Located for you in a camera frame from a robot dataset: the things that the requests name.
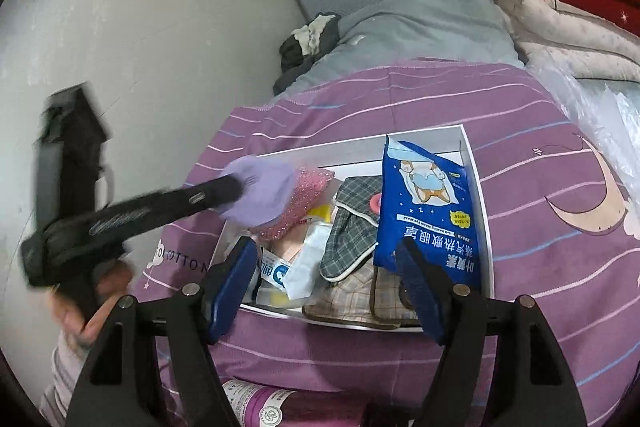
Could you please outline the person's fuzzy sleeve forearm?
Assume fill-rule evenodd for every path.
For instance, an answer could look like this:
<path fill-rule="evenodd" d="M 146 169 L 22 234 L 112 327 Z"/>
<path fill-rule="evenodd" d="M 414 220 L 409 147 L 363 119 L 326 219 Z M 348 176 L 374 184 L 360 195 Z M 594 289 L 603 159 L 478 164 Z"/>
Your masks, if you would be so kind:
<path fill-rule="evenodd" d="M 43 392 L 39 410 L 51 426 L 64 426 L 70 400 L 89 350 L 70 334 L 60 332 L 51 355 L 52 383 Z"/>

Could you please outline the person's left hand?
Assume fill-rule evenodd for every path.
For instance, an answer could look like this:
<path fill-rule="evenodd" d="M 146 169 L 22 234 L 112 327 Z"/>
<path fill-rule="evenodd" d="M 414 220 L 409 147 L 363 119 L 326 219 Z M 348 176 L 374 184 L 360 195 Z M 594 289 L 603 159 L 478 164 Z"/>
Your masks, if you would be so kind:
<path fill-rule="evenodd" d="M 85 319 L 76 303 L 60 293 L 58 288 L 48 290 L 47 306 L 71 348 L 86 349 L 96 341 L 117 301 L 128 293 L 133 276 L 134 273 L 126 261 L 117 261 L 107 270 L 96 283 L 96 291 L 102 305 L 90 319 Z"/>

